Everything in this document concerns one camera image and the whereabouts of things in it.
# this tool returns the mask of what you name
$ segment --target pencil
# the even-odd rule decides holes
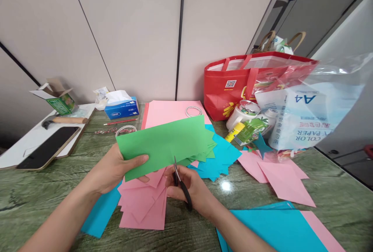
[[[106,123],[106,124],[104,124],[104,126],[107,126],[107,125],[113,125],[113,124],[118,124],[118,123],[124,123],[124,122],[130,122],[130,121],[135,121],[135,120],[139,120],[139,118],[136,118],[136,119],[130,119],[130,120],[124,120],[124,121],[118,121],[118,122]]]

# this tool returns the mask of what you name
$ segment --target smartphone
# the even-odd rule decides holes
[[[34,152],[24,159],[16,169],[42,170],[76,136],[80,127],[62,127],[52,134]]]

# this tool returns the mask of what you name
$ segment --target green marble table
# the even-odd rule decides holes
[[[22,246],[115,143],[114,133],[94,134],[108,121],[103,111],[96,111],[72,155],[55,160],[45,170],[0,170],[0,251],[16,251]],[[141,119],[132,124],[140,128]],[[224,122],[216,122],[214,127],[219,135],[226,135]],[[310,177],[303,183],[317,205],[294,204],[296,208],[312,210],[346,251],[372,251],[373,193],[314,149],[294,161]],[[228,176],[204,181],[229,209],[280,201],[271,187],[258,183],[238,163],[229,168]],[[80,234],[72,250],[220,251],[214,226],[197,212],[188,212],[177,200],[167,199],[164,231],[121,229],[121,216],[117,207],[101,239]]]

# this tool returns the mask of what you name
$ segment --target phone screen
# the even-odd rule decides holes
[[[16,169],[40,169],[69,140],[79,127],[62,127],[52,134],[34,152],[24,159]]]

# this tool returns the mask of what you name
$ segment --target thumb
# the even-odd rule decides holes
[[[177,199],[177,200],[183,200],[185,202],[187,201],[183,190],[179,187],[169,186],[167,188],[167,196],[169,196],[170,198]]]
[[[137,156],[133,159],[126,160],[125,164],[128,168],[128,170],[134,169],[135,167],[141,166],[149,159],[149,156],[147,154]]]

